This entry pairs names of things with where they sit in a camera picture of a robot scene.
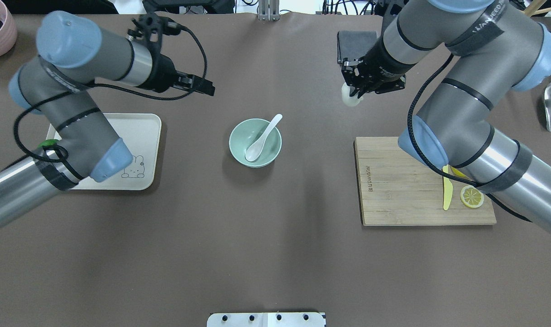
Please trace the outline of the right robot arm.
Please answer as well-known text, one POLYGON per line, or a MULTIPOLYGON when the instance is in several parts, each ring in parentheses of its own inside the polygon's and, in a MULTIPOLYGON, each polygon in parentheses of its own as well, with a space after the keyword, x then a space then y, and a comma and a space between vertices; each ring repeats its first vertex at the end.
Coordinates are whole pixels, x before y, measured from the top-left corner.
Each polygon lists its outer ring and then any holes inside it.
POLYGON ((508 213, 551 234, 551 166, 489 124, 508 93, 551 75, 551 33, 507 0, 409 0, 375 33, 338 33, 343 102, 397 90, 405 74, 443 44, 458 61, 417 114, 415 98, 398 146, 443 177, 473 186, 508 213))

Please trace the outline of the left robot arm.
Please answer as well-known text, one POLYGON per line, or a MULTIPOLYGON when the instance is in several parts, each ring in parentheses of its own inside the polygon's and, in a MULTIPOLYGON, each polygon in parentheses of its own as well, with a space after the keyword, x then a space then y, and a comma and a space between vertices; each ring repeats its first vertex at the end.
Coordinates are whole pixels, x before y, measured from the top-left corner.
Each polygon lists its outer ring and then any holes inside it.
POLYGON ((0 228, 85 178, 103 182, 128 167, 132 153, 89 94, 110 88, 137 96, 169 88, 213 96, 204 76, 175 69, 161 54, 164 35, 191 30, 154 9, 122 37, 72 13, 49 13, 37 31, 37 56, 8 89, 24 108, 12 128, 23 157, 0 173, 0 228))

